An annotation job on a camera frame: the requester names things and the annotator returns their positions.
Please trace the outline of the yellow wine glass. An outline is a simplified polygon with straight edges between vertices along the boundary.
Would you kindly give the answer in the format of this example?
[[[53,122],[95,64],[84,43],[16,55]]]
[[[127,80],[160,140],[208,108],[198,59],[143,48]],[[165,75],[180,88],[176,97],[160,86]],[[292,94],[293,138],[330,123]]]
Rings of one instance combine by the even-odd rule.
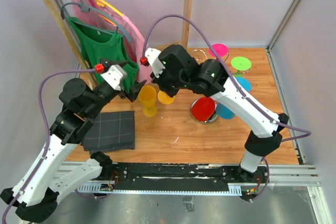
[[[143,114],[147,117],[153,117],[157,114],[156,89],[149,85],[144,85],[138,95],[143,106]]]
[[[175,100],[175,97],[170,97],[163,91],[159,91],[157,94],[157,98],[162,104],[169,105]]]

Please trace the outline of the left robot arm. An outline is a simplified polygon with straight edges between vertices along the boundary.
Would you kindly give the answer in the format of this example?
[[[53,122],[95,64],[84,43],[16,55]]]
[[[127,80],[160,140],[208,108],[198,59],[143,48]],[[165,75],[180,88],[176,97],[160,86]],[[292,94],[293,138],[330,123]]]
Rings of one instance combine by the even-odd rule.
[[[108,179],[112,175],[112,160],[102,152],[95,152],[80,167],[55,179],[65,158],[81,143],[93,127],[95,118],[104,106],[116,96],[134,102],[145,82],[136,83],[125,91],[122,83],[127,77],[124,66],[127,60],[111,61],[102,58],[88,73],[97,73],[104,79],[94,89],[84,80],[68,80],[59,95],[62,111],[49,126],[42,99],[39,98],[41,115],[46,130],[46,141],[38,157],[13,188],[3,189],[1,199],[8,208],[16,207],[21,220],[41,223],[48,219],[58,204],[70,193],[91,179]]]

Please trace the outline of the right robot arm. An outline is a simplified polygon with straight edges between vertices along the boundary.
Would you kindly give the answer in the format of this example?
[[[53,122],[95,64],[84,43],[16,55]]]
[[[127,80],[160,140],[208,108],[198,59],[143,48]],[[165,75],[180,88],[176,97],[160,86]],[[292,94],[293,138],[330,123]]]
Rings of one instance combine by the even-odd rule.
[[[144,56],[152,68],[153,83],[168,96],[177,95],[180,89],[202,94],[228,107],[250,127],[238,177],[244,182],[255,178],[261,160],[280,146],[280,132],[289,121],[288,115],[264,107],[229,77],[219,61],[198,63],[181,45],[170,45],[163,51],[148,48]]]

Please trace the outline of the red wine glass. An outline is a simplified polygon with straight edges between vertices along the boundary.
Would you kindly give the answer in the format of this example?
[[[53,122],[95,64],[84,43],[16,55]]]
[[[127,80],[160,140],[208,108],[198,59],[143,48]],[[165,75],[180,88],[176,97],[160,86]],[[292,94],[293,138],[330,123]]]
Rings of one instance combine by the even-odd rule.
[[[215,112],[215,102],[211,98],[199,98],[191,107],[191,114],[197,121],[207,121]]]

